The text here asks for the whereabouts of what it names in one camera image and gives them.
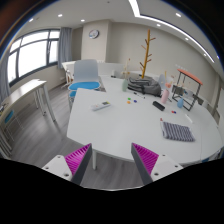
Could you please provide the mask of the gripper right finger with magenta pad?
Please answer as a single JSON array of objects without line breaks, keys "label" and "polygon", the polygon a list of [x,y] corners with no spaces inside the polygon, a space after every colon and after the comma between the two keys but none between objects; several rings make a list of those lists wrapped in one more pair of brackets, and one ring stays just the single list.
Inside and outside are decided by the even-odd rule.
[{"label": "gripper right finger with magenta pad", "polygon": [[144,185],[150,184],[182,169],[182,166],[165,154],[155,152],[136,143],[131,145],[131,154]]}]

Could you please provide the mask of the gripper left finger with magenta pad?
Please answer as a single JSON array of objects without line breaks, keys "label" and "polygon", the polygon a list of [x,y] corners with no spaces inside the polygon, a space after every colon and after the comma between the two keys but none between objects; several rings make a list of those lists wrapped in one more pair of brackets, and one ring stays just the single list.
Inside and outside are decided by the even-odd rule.
[{"label": "gripper left finger with magenta pad", "polygon": [[80,185],[91,155],[92,144],[87,144],[67,156],[56,155],[42,169]]}]

